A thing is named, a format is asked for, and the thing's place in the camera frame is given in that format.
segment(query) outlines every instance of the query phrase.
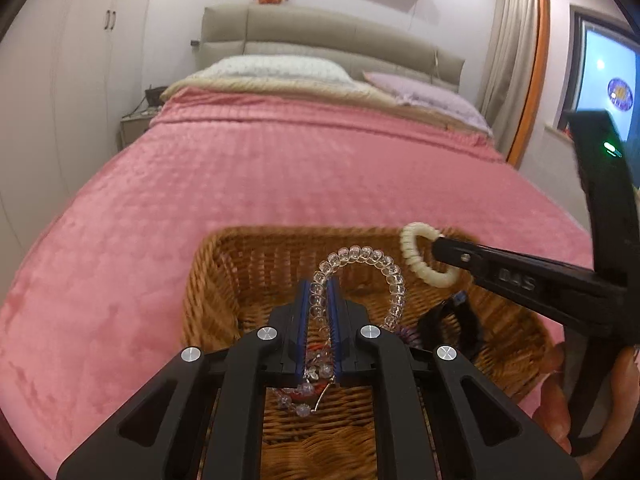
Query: pink pillow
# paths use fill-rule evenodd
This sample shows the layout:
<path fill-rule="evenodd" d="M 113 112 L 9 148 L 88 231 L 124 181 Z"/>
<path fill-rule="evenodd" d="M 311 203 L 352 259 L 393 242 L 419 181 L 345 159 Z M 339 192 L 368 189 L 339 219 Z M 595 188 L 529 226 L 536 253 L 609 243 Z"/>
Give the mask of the pink pillow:
<path fill-rule="evenodd" d="M 408 77 L 365 72 L 364 79 L 398 99 L 399 103 L 437 110 L 493 136 L 482 114 L 465 98 L 439 86 Z"/>

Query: white hair tie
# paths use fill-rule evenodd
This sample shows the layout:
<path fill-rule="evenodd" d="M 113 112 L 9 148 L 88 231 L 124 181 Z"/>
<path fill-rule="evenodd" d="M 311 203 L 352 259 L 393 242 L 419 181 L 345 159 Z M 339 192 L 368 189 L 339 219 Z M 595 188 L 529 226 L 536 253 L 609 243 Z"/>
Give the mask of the white hair tie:
<path fill-rule="evenodd" d="M 458 267 L 447 267 L 447 272 L 438 272 L 431 269 L 418 252 L 417 237 L 422 236 L 430 242 L 436 241 L 442 236 L 440 231 L 422 222 L 412 222 L 402 228 L 400 232 L 400 248 L 402 256 L 409 268 L 427 285 L 436 288 L 448 288 L 453 286 L 460 275 Z"/>

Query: beige sheet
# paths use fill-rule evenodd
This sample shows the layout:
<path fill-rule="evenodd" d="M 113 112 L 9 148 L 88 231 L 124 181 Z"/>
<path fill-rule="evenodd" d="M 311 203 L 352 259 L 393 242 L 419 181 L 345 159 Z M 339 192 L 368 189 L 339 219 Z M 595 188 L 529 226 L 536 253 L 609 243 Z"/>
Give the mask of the beige sheet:
<path fill-rule="evenodd" d="M 431 124 L 444 130 L 486 134 L 446 114 L 429 110 L 428 108 L 398 104 L 393 96 L 369 84 L 357 81 L 350 86 L 329 84 L 314 80 L 269 77 L 224 77 L 210 79 L 194 74 L 169 86 L 162 94 L 162 99 L 168 101 L 175 93 L 186 87 L 202 88 L 215 92 L 277 95 L 293 99 L 371 108 L 393 116 L 411 119 L 424 124 Z"/>

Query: window sill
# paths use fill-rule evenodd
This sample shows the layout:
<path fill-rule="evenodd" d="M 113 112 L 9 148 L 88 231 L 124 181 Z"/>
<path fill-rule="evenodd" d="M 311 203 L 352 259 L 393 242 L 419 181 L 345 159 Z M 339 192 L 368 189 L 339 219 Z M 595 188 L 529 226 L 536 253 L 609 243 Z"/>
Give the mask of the window sill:
<path fill-rule="evenodd" d="M 574 145 L 574 142 L 571 140 L 570 137 L 568 137 L 566 134 L 564 134 L 563 132 L 561 132 L 556 127 L 552 126 L 551 124 L 545 124 L 545 131 L 550 133 L 550 134 L 553 134 L 554 136 L 558 137 L 559 139 L 564 140 L 564 142 L 566 142 L 570 146 Z"/>

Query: nightstand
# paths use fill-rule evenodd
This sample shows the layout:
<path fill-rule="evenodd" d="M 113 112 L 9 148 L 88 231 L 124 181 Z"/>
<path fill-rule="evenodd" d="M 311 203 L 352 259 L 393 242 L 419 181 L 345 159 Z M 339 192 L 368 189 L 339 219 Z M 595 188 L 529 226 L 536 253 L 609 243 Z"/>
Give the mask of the nightstand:
<path fill-rule="evenodd" d="M 120 121 L 120 145 L 124 150 L 142 137 L 149 129 L 149 123 L 160 112 L 160 108 L 147 108 L 141 112 L 125 116 Z"/>

